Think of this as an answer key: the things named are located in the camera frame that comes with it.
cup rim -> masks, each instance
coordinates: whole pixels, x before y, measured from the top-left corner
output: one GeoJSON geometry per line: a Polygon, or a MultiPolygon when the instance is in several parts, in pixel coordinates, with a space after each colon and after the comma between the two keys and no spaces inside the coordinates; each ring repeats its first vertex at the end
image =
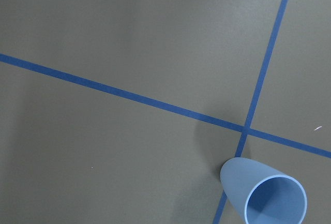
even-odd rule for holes
{"type": "Polygon", "coordinates": [[[246,199],[246,202],[245,202],[245,210],[244,210],[244,216],[245,216],[245,222],[246,222],[246,224],[249,224],[248,219],[247,219],[247,206],[248,206],[249,199],[252,196],[253,192],[256,190],[257,187],[259,187],[265,181],[267,181],[269,179],[272,179],[272,178],[278,178],[278,177],[287,178],[287,179],[295,182],[299,186],[299,188],[301,189],[302,194],[304,196],[304,200],[305,200],[305,206],[304,206],[303,214],[302,214],[302,216],[301,216],[300,221],[298,222],[298,224],[300,224],[304,220],[305,215],[306,215],[306,211],[307,211],[307,195],[306,195],[305,189],[303,188],[303,186],[301,185],[301,183],[299,183],[299,181],[296,180],[295,178],[293,178],[291,176],[288,176],[288,175],[284,175],[284,174],[277,174],[277,175],[268,176],[268,177],[262,179],[250,191],[250,193],[249,193],[249,195],[248,195],[248,197],[246,199]]]}

small speck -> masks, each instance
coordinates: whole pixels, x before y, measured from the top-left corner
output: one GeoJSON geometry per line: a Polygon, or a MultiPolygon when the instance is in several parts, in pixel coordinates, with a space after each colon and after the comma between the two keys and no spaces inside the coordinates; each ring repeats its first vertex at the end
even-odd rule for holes
{"type": "Polygon", "coordinates": [[[321,127],[322,127],[322,126],[319,126],[319,127],[315,128],[313,131],[316,131],[316,130],[320,129],[321,127]]]}

gray surface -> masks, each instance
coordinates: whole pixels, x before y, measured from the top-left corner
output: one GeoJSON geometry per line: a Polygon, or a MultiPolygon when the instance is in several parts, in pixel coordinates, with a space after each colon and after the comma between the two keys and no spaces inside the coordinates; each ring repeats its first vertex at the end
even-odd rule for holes
{"type": "Polygon", "coordinates": [[[1,223],[213,221],[238,132],[9,65],[0,75],[1,223]]]}
{"type": "MultiPolygon", "coordinates": [[[[0,0],[0,53],[243,125],[279,2],[0,0]]],[[[289,0],[253,120],[329,151],[330,2],[289,0]]],[[[2,63],[0,81],[1,223],[212,223],[240,133],[2,63]]],[[[329,222],[329,159],[253,137],[244,156],[329,222]]],[[[229,202],[220,223],[242,223],[229,202]]]]}
{"type": "MultiPolygon", "coordinates": [[[[291,147],[248,136],[243,157],[251,158],[274,167],[296,178],[304,187],[308,208],[302,222],[328,223],[331,213],[329,182],[331,181],[331,160],[291,147]]],[[[227,202],[220,223],[242,224],[233,206],[227,202]]]]}
{"type": "Polygon", "coordinates": [[[331,151],[330,17],[331,0],[289,0],[253,128],[331,151]]]}
{"type": "Polygon", "coordinates": [[[0,0],[0,50],[244,124],[279,2],[0,0]]]}

white mark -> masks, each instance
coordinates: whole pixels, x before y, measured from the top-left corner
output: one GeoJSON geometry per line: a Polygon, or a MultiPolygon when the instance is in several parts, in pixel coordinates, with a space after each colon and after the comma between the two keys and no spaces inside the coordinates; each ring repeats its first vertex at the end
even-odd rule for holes
{"type": "Polygon", "coordinates": [[[313,131],[316,131],[317,129],[320,129],[322,126],[319,126],[319,127],[317,127],[317,128],[315,128],[313,131]]]}

light blue plastic cup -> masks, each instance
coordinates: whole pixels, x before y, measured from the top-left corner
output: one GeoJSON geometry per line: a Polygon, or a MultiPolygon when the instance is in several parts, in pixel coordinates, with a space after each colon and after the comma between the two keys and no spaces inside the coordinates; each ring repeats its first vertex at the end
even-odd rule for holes
{"type": "Polygon", "coordinates": [[[222,167],[225,194],[246,224],[300,224],[307,196],[294,178],[248,158],[232,158],[222,167]]]}

